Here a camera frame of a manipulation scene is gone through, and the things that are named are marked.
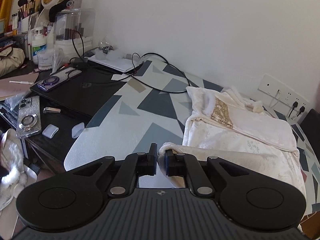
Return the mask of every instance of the plastic bag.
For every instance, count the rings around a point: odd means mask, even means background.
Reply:
[[[23,98],[26,98],[30,93],[31,93],[30,90],[28,90],[27,92],[20,93],[18,95],[13,96],[13,97],[7,98],[4,101],[4,103],[7,106],[10,106],[10,111],[13,111],[15,109],[15,107],[20,103],[20,101]]]
[[[63,50],[61,48],[55,48],[51,74],[56,73],[56,71],[67,62],[68,62],[68,59],[64,54]]]

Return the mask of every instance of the power outlet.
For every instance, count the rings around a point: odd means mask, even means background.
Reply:
[[[304,106],[306,109],[309,109],[308,101],[294,92],[291,88],[287,87],[279,80],[276,80],[269,75],[264,75],[258,87],[258,90],[267,93],[273,98],[280,99],[282,103],[288,105],[289,107],[292,107],[293,103],[297,101],[297,110],[299,110],[302,106]]]

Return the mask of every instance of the silver screw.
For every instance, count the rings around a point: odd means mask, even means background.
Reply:
[[[120,195],[125,192],[125,188],[124,187],[113,187],[110,189],[110,192],[114,195]]]
[[[213,192],[212,188],[210,187],[200,187],[197,189],[197,191],[199,194],[202,194],[202,195],[209,195]]]

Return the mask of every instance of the black table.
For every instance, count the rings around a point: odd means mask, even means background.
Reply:
[[[27,67],[23,69],[17,69],[12,71],[11,73],[1,77],[0,79],[19,76],[31,73],[35,68],[35,65],[29,61]],[[42,80],[49,76],[51,70],[44,71],[39,74],[37,81]],[[103,75],[104,80],[106,82],[111,80],[112,75],[106,76]],[[14,109],[14,111],[10,111],[7,106],[4,105],[4,101],[0,102],[0,116],[3,120],[5,120],[6,124],[10,126],[10,128],[16,129],[17,125],[17,113],[18,106]],[[55,107],[60,108],[61,113],[59,114],[43,114],[42,110],[45,107]],[[59,131],[55,134],[52,139],[49,139],[42,134],[32,136],[30,138],[25,138],[22,140],[22,145],[25,148],[26,157],[30,154],[30,150],[33,150],[36,155],[54,172],[60,173],[64,171],[63,162],[64,159],[72,147],[73,143],[76,139],[71,137],[72,128],[84,122],[85,126],[89,123],[92,117],[78,113],[74,110],[71,110],[67,107],[64,107],[57,102],[53,102],[47,98],[40,97],[40,112],[41,112],[41,124],[42,129],[44,130],[49,124],[53,124],[59,127]]]

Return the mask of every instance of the beige bag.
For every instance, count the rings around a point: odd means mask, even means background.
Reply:
[[[22,49],[7,48],[0,52],[0,77],[20,67],[25,59]]]

